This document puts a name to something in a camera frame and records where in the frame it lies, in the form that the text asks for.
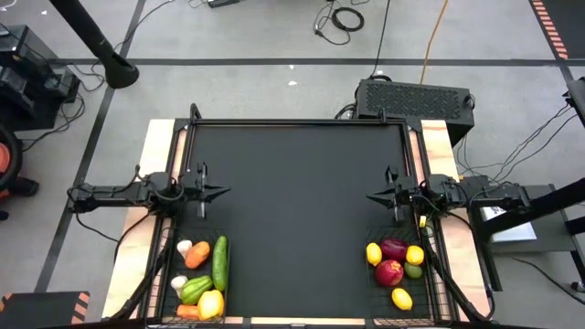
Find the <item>white cable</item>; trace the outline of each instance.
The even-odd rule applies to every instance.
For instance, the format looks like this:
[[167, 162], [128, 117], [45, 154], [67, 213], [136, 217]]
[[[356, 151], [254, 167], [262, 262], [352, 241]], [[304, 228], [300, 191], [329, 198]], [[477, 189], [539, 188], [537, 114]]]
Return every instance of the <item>white cable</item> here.
[[18, 2], [18, 0], [14, 0], [14, 1], [12, 2], [12, 4], [10, 4], [10, 5], [4, 5], [4, 6], [1, 6], [1, 7], [0, 7], [0, 10], [2, 10], [2, 11], [5, 11], [7, 8], [10, 8], [11, 6], [13, 6], [13, 5], [16, 5], [16, 3], [17, 3], [17, 2]]

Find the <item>green lime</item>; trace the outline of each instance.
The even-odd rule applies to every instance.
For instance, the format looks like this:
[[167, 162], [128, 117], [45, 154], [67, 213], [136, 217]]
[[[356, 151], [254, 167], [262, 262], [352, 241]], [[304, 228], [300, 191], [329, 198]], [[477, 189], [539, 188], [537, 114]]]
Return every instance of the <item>green lime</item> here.
[[404, 263], [404, 271], [412, 279], [418, 279], [422, 276], [422, 269], [420, 266], [412, 265], [408, 262]]

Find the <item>lemon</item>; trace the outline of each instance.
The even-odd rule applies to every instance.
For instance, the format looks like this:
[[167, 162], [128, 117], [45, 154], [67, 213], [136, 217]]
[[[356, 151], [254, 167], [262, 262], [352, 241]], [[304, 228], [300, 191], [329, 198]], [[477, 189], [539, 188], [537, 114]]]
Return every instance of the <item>lemon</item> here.
[[406, 261], [412, 265], [421, 265], [424, 260], [424, 251], [419, 246], [410, 246], [406, 250]]
[[376, 266], [382, 261], [382, 249], [376, 243], [370, 243], [366, 247], [367, 262]]
[[402, 288], [396, 288], [392, 291], [392, 302], [402, 311], [410, 311], [412, 309], [412, 298]]

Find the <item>black pole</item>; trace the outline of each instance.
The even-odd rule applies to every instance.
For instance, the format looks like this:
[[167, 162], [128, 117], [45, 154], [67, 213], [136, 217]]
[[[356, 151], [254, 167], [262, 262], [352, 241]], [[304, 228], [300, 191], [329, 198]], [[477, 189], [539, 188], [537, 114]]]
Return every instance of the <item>black pole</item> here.
[[79, 0], [50, 0], [50, 2], [93, 55], [101, 61], [106, 71], [106, 82], [110, 87], [125, 88], [138, 80], [140, 75], [138, 69], [116, 54]]
[[585, 178], [581, 178], [577, 182], [530, 200], [530, 207], [527, 211], [508, 211], [500, 216], [485, 221], [478, 230], [484, 239], [488, 240], [494, 233], [515, 228], [529, 221], [585, 201], [584, 191]]

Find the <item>black stand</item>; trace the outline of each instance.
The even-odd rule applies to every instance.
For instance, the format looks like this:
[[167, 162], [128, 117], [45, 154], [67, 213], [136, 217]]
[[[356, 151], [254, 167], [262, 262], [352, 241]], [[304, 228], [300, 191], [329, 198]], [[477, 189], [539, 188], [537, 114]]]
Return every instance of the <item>black stand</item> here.
[[103, 64], [106, 82], [114, 89], [134, 84], [140, 75], [138, 69], [116, 54], [112, 45], [78, 0], [50, 0], [83, 43]]

